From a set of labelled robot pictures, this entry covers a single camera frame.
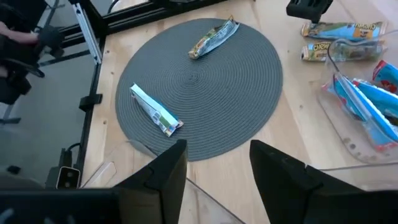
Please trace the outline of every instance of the wooden tabletop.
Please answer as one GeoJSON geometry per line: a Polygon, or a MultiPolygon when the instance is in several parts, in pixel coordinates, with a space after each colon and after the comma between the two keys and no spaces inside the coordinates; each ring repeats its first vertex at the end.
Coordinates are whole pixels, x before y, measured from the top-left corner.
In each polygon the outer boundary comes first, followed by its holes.
{"type": "MultiPolygon", "coordinates": [[[[139,0],[121,0],[115,10],[139,3],[139,0]]],[[[135,52],[153,36],[181,22],[204,17],[226,19],[231,14],[272,42],[283,67],[279,104],[253,139],[319,169],[360,164],[347,152],[317,100],[315,93],[324,66],[300,60],[301,48],[306,43],[300,29],[305,21],[287,16],[287,3],[288,0],[229,0],[108,36],[97,90],[103,94],[103,101],[94,108],[83,181],[102,163],[105,154],[127,140],[116,118],[114,99],[119,77],[135,52]]],[[[393,21],[397,10],[395,0],[334,0],[322,21],[389,21],[391,30],[398,27],[398,20],[393,21]]],[[[125,166],[142,163],[144,157],[131,150],[128,158],[133,162],[126,161],[125,166]]],[[[252,175],[249,141],[221,156],[189,162],[187,177],[244,222],[269,222],[252,175]]]]}

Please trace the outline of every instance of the gray round placemat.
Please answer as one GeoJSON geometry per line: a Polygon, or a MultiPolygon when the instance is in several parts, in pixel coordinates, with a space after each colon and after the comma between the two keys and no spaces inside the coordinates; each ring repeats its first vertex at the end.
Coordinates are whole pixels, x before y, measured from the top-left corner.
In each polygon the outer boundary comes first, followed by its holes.
{"type": "Polygon", "coordinates": [[[160,154],[188,141],[190,161],[218,156],[253,137],[271,117],[282,91],[275,48],[241,24],[226,42],[192,60],[188,51],[221,19],[195,19],[146,42],[130,59],[116,92],[116,114],[129,139],[160,154]],[[184,125],[168,138],[145,114],[129,88],[137,83],[184,125]]]}

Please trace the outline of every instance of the person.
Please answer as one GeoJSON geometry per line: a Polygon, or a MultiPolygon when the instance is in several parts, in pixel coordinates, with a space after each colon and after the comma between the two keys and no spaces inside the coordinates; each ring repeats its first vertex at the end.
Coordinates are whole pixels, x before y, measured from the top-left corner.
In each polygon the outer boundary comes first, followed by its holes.
{"type": "MultiPolygon", "coordinates": [[[[38,34],[36,33],[24,33],[14,30],[10,30],[5,23],[0,21],[0,34],[5,35],[11,40],[14,40],[20,44],[35,44],[38,39],[38,34]]],[[[5,67],[0,64],[0,78],[6,78],[8,71],[5,67]]]]}

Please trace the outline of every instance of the metal frame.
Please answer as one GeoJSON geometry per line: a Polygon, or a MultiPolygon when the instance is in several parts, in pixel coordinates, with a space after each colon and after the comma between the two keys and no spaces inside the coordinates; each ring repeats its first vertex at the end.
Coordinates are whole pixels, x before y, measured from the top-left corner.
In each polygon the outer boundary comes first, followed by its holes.
{"type": "MultiPolygon", "coordinates": [[[[103,54],[105,40],[107,35],[115,34],[127,29],[132,29],[150,22],[155,22],[171,16],[176,16],[184,12],[189,12],[201,7],[210,6],[226,0],[193,0],[190,2],[171,2],[168,0],[154,0],[156,2],[145,2],[127,9],[112,12],[103,17],[100,16],[94,5],[90,1],[85,0],[69,0],[72,4],[80,3],[85,10],[87,18],[91,23],[94,35],[99,39],[100,54],[103,54]]],[[[85,42],[85,37],[78,24],[64,27],[60,32],[65,36],[62,48],[70,47],[85,42]]],[[[100,77],[101,64],[95,65],[93,79],[91,81],[89,96],[95,96],[100,77]]],[[[91,119],[93,117],[93,109],[86,111],[83,123],[83,131],[80,139],[80,150],[77,157],[75,168],[83,172],[85,156],[88,144],[88,136],[90,133],[91,119]]]]}

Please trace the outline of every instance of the gray floor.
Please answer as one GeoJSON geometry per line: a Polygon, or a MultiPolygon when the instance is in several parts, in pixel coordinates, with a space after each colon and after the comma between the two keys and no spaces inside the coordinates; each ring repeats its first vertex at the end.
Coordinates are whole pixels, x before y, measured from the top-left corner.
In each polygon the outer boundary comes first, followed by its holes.
{"type": "MultiPolygon", "coordinates": [[[[57,9],[52,26],[77,23],[66,2],[57,9]]],[[[104,14],[111,0],[91,2],[104,14]]],[[[82,50],[87,50],[85,44],[65,49],[66,54],[82,50]]],[[[41,69],[46,77],[30,75],[31,91],[12,109],[12,116],[21,117],[21,122],[0,126],[0,166],[20,166],[22,176],[44,183],[49,169],[58,164],[61,148],[80,141],[85,114],[78,104],[89,93],[94,62],[87,55],[41,69]]]]}

